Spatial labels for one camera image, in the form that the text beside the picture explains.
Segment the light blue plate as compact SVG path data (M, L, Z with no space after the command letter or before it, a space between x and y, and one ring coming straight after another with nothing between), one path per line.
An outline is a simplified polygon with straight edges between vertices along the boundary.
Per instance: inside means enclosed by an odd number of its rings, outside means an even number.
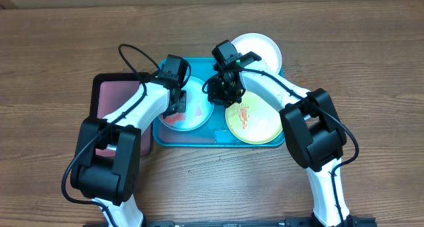
M186 91L186 110L184 113L176 113L166 118L162 115L159 120L172 130L190 131L199 128L207 122L211 116L214 105L207 99L207 94L202 92L204 81L191 76L183 87Z

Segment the yellow plate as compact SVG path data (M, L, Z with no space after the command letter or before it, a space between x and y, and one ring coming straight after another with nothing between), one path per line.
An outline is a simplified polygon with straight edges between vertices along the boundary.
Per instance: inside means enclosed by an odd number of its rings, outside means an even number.
M241 103L225 109L231 133L247 144L265 144L282 133L278 112L257 94L246 91Z

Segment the white plate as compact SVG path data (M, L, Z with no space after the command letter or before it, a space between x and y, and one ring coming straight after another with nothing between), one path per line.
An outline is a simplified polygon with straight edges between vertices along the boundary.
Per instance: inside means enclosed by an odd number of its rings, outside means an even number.
M254 52L259 55L275 73L282 72L282 53L271 38L259 33L247 33L236 37L231 44L241 54Z

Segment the green and pink sponge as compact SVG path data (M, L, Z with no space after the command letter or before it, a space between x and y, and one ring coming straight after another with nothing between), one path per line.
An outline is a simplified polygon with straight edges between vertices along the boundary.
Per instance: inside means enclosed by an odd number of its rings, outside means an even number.
M184 90L171 94L170 103L168 108L162 113L162 117L167 118L176 113L185 113L187 104L186 95L187 92Z

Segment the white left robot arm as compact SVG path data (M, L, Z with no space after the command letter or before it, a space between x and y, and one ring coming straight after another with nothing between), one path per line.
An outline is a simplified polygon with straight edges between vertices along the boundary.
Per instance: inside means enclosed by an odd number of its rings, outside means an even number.
M145 226L134 199L142 134L158 115L179 111L187 81L186 76L158 75L141 83L131 98L104 118L87 117L62 178L63 196L72 203L98 206L106 219L104 226ZM67 183L85 199L71 198Z

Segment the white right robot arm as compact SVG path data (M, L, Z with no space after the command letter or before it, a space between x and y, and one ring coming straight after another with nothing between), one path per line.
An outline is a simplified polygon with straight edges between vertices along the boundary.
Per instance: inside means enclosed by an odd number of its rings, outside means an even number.
M277 111L288 151L309 178L313 224L346 226L352 216L343 196L341 168L350 161L342 156L343 146L354 136L340 121L328 92L298 87L264 61L237 59L214 68L217 73L202 87L208 99L229 107L250 91Z

